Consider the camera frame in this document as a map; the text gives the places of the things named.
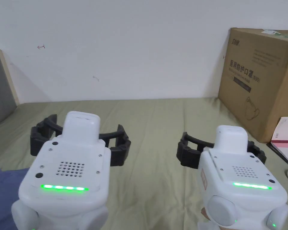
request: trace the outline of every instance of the white robotic gripper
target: white robotic gripper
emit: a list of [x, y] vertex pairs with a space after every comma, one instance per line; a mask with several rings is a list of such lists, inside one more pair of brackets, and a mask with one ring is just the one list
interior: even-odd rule
[[254, 154], [247, 133], [221, 125], [212, 149], [200, 155], [197, 178], [211, 221], [198, 230], [281, 230], [288, 216], [288, 195]]
[[62, 135], [47, 141], [12, 205], [18, 230], [98, 230], [106, 222], [111, 151], [100, 118], [71, 111]]

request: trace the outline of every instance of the wrinkled fabric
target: wrinkled fabric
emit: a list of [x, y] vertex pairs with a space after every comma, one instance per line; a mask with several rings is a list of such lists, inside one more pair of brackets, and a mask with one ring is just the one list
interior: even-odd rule
[[[100, 116], [101, 133], [113, 132], [121, 124], [131, 140], [125, 164], [111, 167], [109, 218], [102, 230], [197, 230], [197, 222], [205, 221], [197, 170], [181, 166], [176, 151], [184, 131], [214, 142], [219, 125], [241, 125], [219, 99], [21, 104], [0, 124], [0, 168], [30, 167], [35, 159], [30, 155], [31, 127], [51, 114], [58, 115], [62, 126], [69, 111]], [[255, 144], [265, 152], [267, 168], [288, 193], [288, 165], [265, 144]], [[288, 230], [288, 219], [283, 230]]]
[[0, 169], [0, 230], [17, 230], [11, 206], [17, 201], [18, 189], [28, 169], [2, 171]]

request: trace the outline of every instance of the green led light strip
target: green led light strip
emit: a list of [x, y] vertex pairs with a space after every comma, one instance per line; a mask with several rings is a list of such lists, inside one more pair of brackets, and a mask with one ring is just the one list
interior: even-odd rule
[[88, 188], [51, 185], [51, 184], [42, 184], [41, 187], [46, 189], [67, 189], [67, 190], [88, 191]]
[[242, 183], [234, 182], [233, 185], [239, 186], [239, 187], [256, 188], [256, 189], [269, 189], [269, 190], [272, 189], [271, 187], [264, 186], [264, 185], [257, 185], [257, 184], [242, 184]]

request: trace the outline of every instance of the red sticker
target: red sticker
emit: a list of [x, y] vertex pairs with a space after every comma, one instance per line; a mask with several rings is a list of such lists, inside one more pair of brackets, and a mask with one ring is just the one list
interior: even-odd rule
[[203, 185], [204, 185], [204, 188], [205, 188], [205, 190], [206, 190], [206, 189], [207, 189], [207, 186], [208, 186], [208, 182], [207, 182], [206, 175], [205, 175], [205, 173], [204, 173], [204, 169], [202, 169], [202, 171], [200, 172], [200, 177], [202, 178]]

